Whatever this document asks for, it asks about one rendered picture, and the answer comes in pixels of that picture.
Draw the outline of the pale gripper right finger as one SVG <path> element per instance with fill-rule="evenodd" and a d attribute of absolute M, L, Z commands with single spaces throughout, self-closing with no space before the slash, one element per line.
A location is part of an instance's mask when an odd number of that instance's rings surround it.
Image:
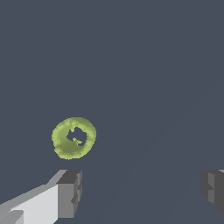
<path fill-rule="evenodd" d="M 224 170 L 202 171 L 200 178 L 203 196 L 224 214 Z"/>

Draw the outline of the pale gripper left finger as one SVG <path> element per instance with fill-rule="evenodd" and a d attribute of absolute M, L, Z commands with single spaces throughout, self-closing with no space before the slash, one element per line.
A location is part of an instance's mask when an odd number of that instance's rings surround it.
<path fill-rule="evenodd" d="M 45 185 L 0 205 L 0 224 L 55 224 L 73 218 L 82 195 L 82 171 L 59 170 Z"/>

